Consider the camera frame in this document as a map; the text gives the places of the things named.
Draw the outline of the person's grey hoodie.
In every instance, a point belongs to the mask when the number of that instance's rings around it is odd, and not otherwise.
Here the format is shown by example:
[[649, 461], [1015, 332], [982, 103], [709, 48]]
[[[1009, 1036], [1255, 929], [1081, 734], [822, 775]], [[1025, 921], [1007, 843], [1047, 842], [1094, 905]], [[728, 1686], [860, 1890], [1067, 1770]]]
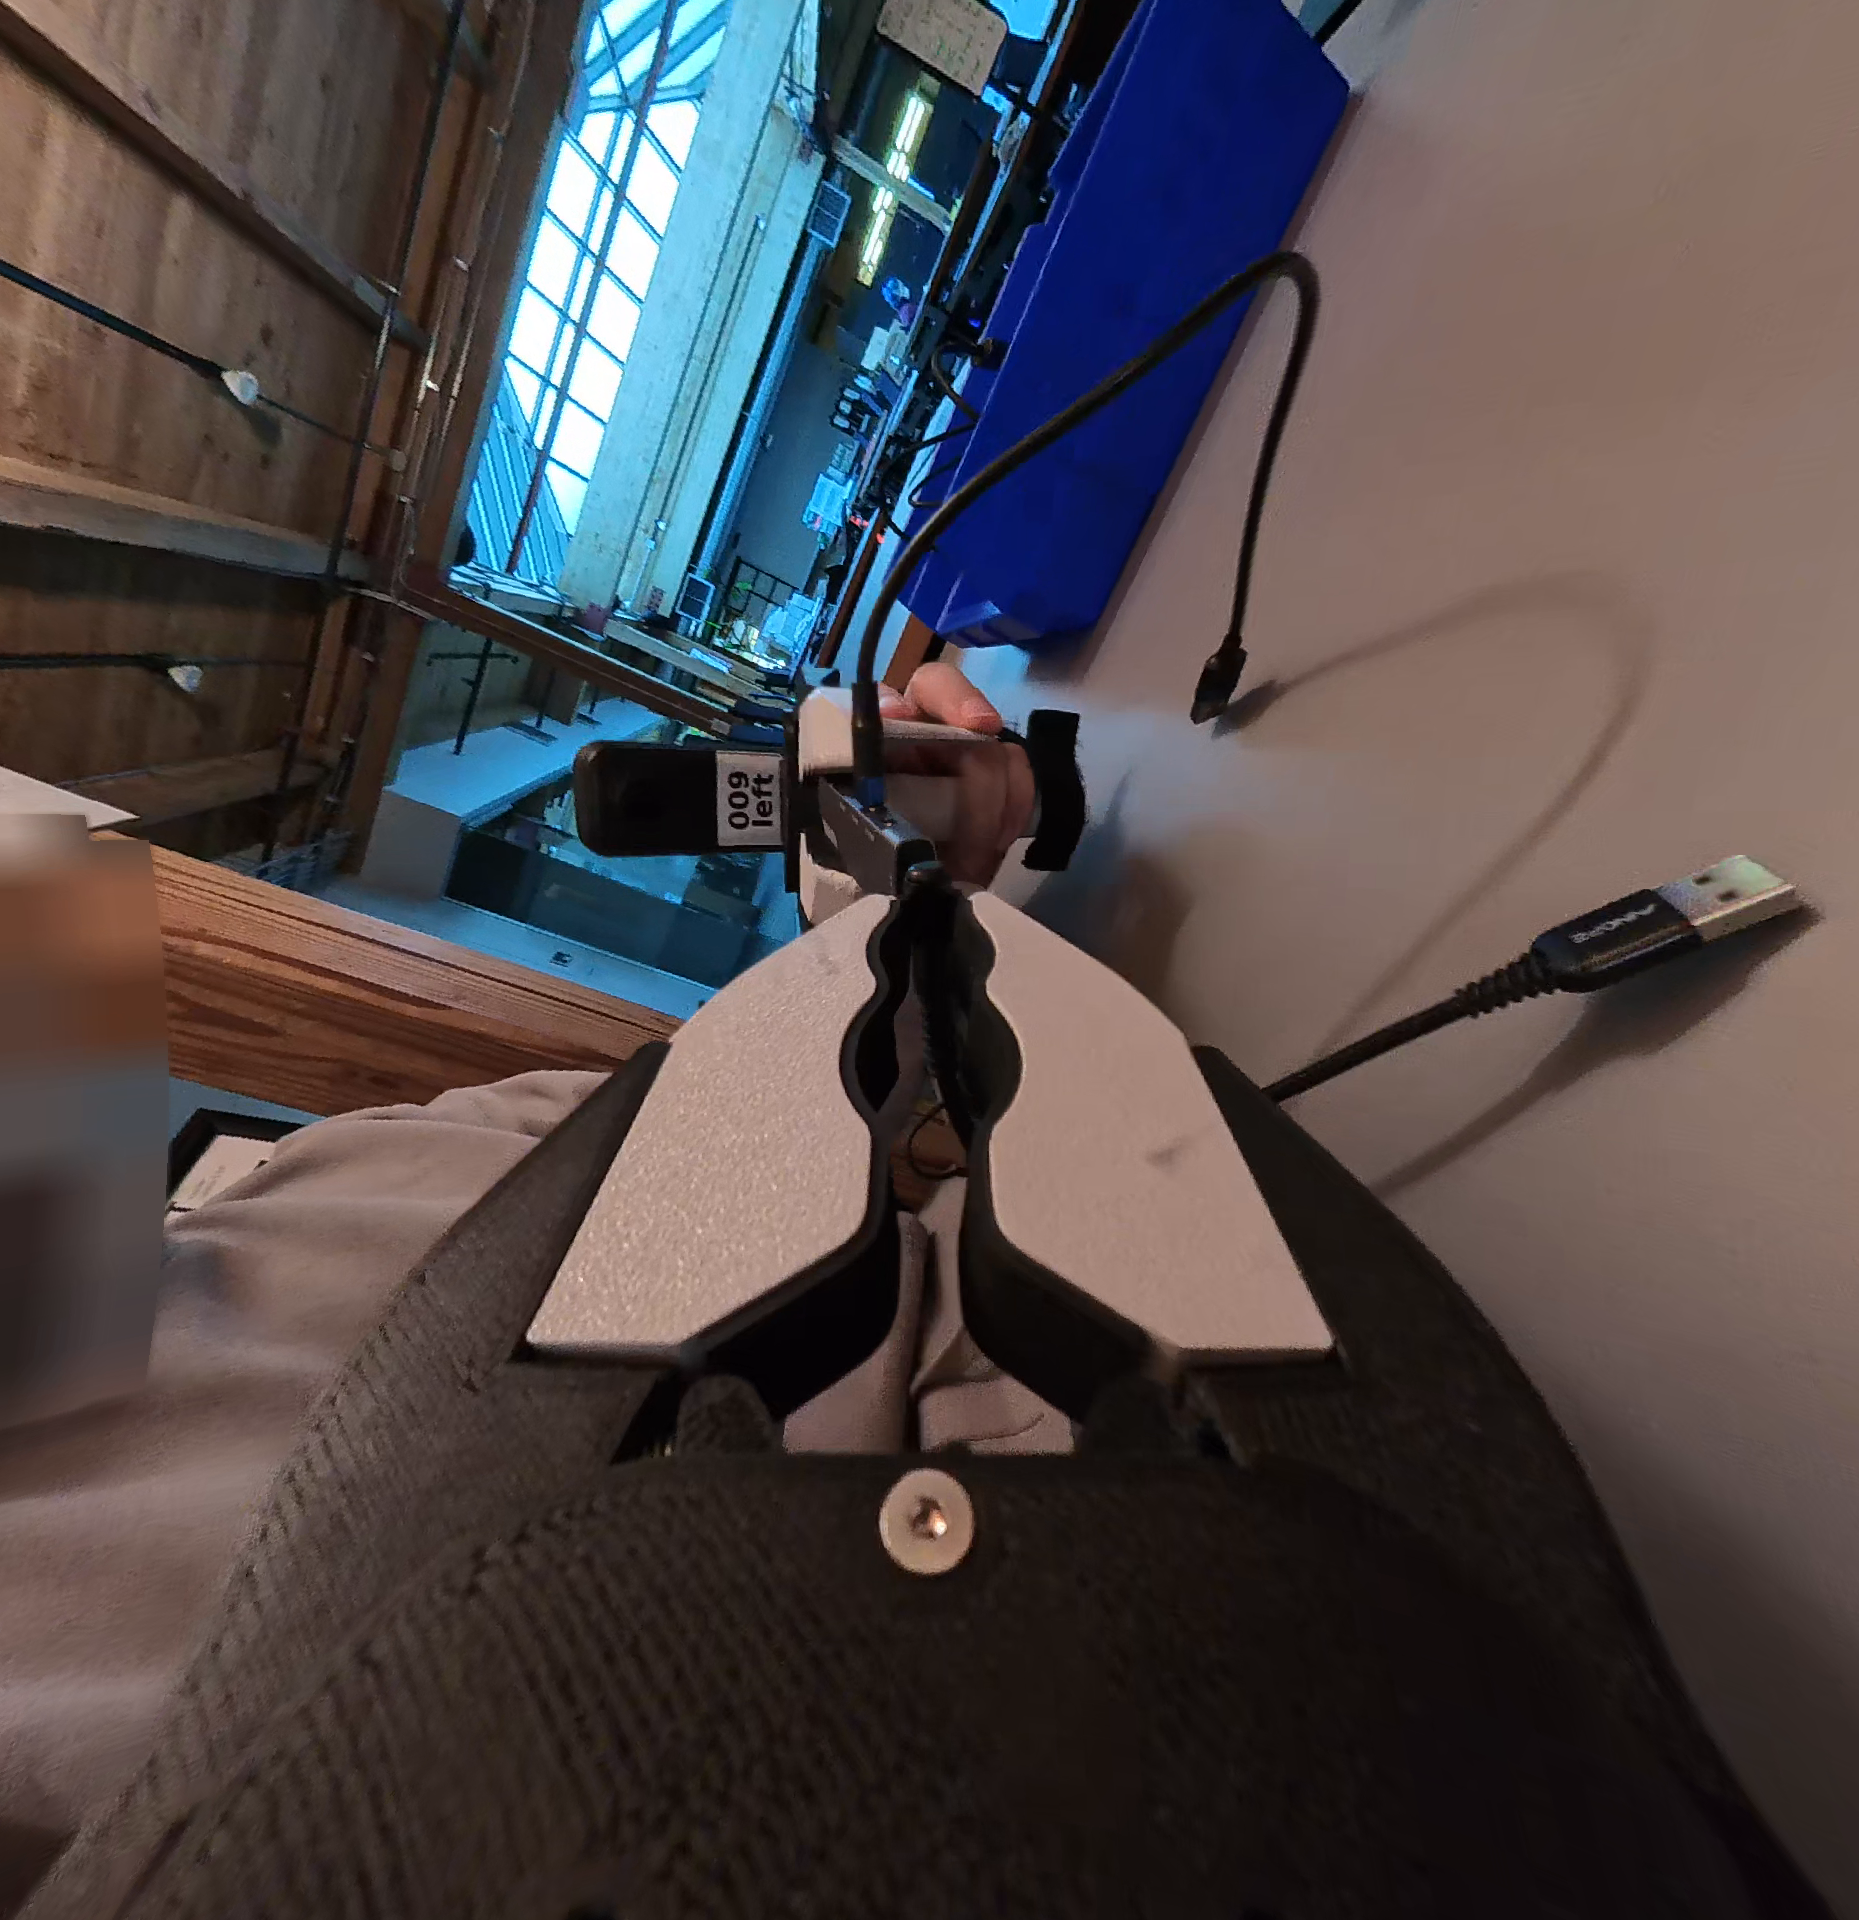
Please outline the person's grey hoodie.
[[147, 1381], [0, 1432], [0, 1915], [147, 1757], [308, 1404], [600, 1083], [536, 1070], [296, 1130], [166, 1227]]

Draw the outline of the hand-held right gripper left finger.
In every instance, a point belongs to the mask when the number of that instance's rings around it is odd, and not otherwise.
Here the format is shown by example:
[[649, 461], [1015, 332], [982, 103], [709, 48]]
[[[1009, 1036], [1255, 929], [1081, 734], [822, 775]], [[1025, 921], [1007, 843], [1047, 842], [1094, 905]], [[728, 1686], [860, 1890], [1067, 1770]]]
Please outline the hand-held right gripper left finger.
[[532, 1357], [806, 1404], [885, 1341], [894, 955], [894, 899], [857, 899], [677, 1030], [525, 1332]]

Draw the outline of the white printed paper sheet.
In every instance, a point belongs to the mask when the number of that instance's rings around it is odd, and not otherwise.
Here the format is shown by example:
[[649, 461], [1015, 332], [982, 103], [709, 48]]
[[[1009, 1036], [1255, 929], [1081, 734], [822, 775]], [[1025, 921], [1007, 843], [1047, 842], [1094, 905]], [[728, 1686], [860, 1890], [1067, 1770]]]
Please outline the white printed paper sheet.
[[33, 781], [10, 766], [0, 765], [0, 818], [22, 815], [69, 815], [79, 818], [86, 827], [123, 827], [136, 825], [136, 811], [112, 806], [96, 799], [86, 799], [69, 789], [47, 781]]

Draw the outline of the grey USB hub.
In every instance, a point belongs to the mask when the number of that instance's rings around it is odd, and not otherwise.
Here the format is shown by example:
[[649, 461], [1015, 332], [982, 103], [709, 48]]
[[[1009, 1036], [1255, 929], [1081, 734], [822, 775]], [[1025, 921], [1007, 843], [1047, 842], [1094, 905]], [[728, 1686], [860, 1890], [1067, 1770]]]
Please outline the grey USB hub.
[[869, 803], [826, 781], [814, 803], [821, 833], [860, 891], [894, 899], [911, 890], [917, 870], [941, 869], [934, 843], [890, 803]]

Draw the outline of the black framed board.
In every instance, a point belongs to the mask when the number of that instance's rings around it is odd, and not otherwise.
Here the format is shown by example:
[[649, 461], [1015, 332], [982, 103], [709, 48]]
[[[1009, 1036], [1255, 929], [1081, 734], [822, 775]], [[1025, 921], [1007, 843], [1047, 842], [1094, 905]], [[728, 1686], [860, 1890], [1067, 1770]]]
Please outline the black framed board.
[[294, 1132], [299, 1132], [299, 1120], [290, 1119], [196, 1108], [167, 1147], [166, 1211], [190, 1215], [212, 1203], [268, 1163], [276, 1144]]

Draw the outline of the blue plastic bin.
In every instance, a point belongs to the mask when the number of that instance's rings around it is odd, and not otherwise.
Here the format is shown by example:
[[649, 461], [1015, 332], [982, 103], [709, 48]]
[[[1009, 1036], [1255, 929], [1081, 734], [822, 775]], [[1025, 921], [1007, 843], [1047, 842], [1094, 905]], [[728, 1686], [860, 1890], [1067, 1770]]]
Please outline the blue plastic bin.
[[[1147, 3], [1049, 170], [973, 380], [961, 488], [1231, 273], [1272, 253], [1346, 115], [1347, 83], [1278, 3]], [[902, 604], [945, 641], [1047, 652], [1093, 630], [1250, 304], [973, 506]]]

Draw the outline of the person's left hand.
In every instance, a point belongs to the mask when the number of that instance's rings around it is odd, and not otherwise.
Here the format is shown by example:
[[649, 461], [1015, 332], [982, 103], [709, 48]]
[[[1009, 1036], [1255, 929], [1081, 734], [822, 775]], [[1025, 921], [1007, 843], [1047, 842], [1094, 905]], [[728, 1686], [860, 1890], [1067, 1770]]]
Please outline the person's left hand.
[[1037, 815], [1037, 777], [1022, 745], [1007, 738], [1007, 722], [959, 666], [930, 660], [902, 693], [885, 698], [893, 722], [955, 726], [979, 734], [979, 749], [933, 749], [925, 777], [950, 802], [947, 827], [937, 837], [941, 863], [955, 885], [989, 890], [1013, 846]]

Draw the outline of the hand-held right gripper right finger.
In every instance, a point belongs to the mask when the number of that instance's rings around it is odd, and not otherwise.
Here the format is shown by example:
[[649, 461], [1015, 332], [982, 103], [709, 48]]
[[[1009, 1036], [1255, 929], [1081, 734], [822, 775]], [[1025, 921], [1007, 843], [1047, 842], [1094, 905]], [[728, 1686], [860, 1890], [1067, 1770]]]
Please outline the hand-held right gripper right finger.
[[993, 895], [961, 903], [961, 1132], [963, 1323], [1049, 1407], [1334, 1353], [1183, 1030]]

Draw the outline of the wooden railing beam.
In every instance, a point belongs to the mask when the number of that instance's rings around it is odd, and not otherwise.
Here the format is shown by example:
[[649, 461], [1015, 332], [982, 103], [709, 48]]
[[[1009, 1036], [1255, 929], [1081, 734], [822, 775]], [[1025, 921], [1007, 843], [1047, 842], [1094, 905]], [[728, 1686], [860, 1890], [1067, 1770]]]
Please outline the wooden railing beam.
[[162, 846], [170, 1072], [300, 1114], [626, 1066], [677, 1019]]

